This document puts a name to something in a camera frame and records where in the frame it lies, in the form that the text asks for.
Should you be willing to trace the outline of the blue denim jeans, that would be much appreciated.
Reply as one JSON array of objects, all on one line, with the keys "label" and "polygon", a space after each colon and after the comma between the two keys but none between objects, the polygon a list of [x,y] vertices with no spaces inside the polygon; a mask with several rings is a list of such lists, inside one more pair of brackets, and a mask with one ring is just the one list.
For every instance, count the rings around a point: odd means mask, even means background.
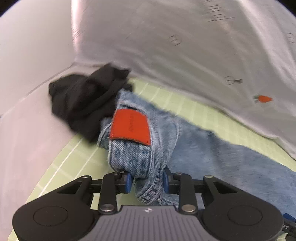
[{"label": "blue denim jeans", "polygon": [[222,140],[130,91],[119,91],[116,108],[133,110],[147,118],[148,145],[112,139],[114,118],[102,121],[98,138],[98,145],[108,149],[110,167],[134,177],[140,202],[178,204],[176,195],[164,193],[163,171],[169,168],[194,179],[212,175],[295,216],[295,172],[290,168],[250,148]]}]

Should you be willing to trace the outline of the green grid cutting mat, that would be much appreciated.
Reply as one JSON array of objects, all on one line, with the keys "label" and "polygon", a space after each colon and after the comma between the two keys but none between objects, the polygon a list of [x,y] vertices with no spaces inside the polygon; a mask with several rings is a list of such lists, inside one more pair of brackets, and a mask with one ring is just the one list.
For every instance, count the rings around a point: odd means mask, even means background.
[{"label": "green grid cutting mat", "polygon": [[[135,93],[158,107],[178,114],[203,129],[212,130],[226,141],[249,147],[295,170],[295,160],[274,141],[258,135],[217,109],[137,78],[132,78],[131,83]],[[101,178],[110,171],[106,159],[106,150],[89,145],[76,135],[61,148],[55,158],[50,158],[51,164],[46,171],[37,172],[42,174],[42,177],[32,188],[27,201],[34,200],[81,175]]]}]

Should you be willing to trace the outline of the black crumpled garment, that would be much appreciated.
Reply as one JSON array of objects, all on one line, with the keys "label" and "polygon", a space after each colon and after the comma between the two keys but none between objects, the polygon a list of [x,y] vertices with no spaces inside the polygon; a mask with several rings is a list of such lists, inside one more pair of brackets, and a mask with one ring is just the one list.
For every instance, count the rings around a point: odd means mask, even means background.
[{"label": "black crumpled garment", "polygon": [[133,91],[129,73],[108,63],[89,76],[71,74],[51,82],[52,113],[88,142],[95,142],[101,121],[113,117],[118,92]]}]

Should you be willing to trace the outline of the grey printed backdrop cloth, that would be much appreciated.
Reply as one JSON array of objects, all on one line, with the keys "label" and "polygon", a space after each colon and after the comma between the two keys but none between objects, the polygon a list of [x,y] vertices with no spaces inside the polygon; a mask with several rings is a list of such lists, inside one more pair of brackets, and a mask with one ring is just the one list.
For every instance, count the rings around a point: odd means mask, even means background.
[{"label": "grey printed backdrop cloth", "polygon": [[72,1],[76,62],[111,62],[295,156],[295,16],[279,1]]}]

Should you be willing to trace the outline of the white foam board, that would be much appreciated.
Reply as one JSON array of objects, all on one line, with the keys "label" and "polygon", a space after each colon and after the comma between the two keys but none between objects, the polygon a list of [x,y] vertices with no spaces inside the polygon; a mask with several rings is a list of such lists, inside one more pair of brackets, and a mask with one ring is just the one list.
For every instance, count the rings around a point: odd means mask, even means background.
[{"label": "white foam board", "polygon": [[71,13],[1,18],[1,240],[72,138],[51,113],[48,85],[73,62]]}]

